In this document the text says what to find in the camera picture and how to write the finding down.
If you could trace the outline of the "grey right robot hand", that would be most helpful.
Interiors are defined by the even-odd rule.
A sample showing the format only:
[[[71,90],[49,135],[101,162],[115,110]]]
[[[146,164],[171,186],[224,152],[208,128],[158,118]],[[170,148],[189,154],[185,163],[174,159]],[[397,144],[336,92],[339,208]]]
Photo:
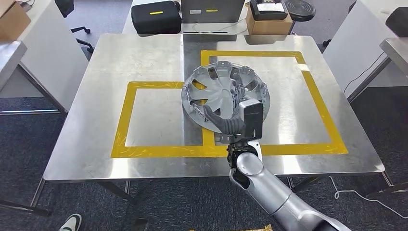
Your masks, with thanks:
[[[243,83],[242,78],[238,73],[233,73],[232,78],[230,78],[230,88],[227,90],[227,99],[222,99],[221,104],[226,103],[227,105],[221,106],[220,110],[228,107],[232,111],[228,113],[230,118],[223,118],[221,115],[217,115],[211,106],[206,103],[203,106],[203,111],[206,120],[210,121],[217,127],[221,133],[225,135],[237,135],[241,134],[244,129],[245,122],[239,112],[239,103],[243,102],[245,99],[244,92],[242,91]]]

